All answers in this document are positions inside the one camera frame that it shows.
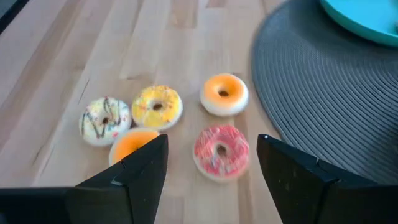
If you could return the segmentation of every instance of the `round woven placemat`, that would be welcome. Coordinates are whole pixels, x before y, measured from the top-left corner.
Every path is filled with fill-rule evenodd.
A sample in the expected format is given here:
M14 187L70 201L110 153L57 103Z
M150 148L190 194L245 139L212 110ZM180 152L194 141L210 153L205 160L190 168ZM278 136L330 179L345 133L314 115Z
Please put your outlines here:
M398 184L397 49L344 30L317 0L294 0L260 27L252 75L287 143L380 184Z

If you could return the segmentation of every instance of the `teal plate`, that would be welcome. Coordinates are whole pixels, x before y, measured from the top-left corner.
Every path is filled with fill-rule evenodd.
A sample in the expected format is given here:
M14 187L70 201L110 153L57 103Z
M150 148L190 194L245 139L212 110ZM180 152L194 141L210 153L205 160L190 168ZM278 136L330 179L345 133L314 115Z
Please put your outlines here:
M345 29L374 42L398 47L398 0L321 0Z

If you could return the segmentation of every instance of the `donut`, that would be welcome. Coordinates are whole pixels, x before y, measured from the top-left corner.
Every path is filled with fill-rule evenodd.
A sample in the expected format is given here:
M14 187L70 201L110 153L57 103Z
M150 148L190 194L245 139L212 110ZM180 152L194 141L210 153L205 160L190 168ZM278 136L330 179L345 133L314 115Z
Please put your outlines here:
M231 116L241 112L249 101L244 82L231 74L222 73L207 80L201 89L203 107L216 116Z
M151 140L159 133L149 128L132 128L130 131L120 135L112 145L109 153L109 165L119 162Z
M132 102L132 118L138 126L165 130L173 126L182 114L178 93L165 85L145 88Z
M80 116L79 130L83 139L93 146L108 146L131 126L127 104L112 97L92 101Z
M204 129L193 148L198 170L219 183L238 178L249 164L249 145L232 125Z

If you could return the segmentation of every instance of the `pink frosted donut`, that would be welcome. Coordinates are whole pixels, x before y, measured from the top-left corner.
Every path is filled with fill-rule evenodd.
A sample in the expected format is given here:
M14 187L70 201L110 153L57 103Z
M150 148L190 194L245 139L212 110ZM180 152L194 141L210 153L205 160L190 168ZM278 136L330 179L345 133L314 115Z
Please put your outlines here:
M213 126L200 133L193 149L193 160L206 177L227 182L246 171L249 145L234 126Z

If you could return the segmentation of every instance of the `wood grain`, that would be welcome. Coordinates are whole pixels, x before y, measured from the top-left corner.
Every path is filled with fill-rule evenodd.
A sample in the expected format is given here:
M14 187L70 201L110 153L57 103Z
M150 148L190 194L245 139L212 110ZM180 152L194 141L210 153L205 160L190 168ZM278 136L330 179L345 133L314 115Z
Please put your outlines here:
M169 165L156 223L281 223L261 173L257 135L279 137L257 98L250 54L258 25L282 0L37 0L0 35L0 186L76 185L108 167L109 147L78 132L101 96L131 104L153 84L178 91L184 112L169 135ZM200 104L206 79L230 72L248 107L218 118ZM216 184L192 147L212 124L233 124L250 146L239 180Z

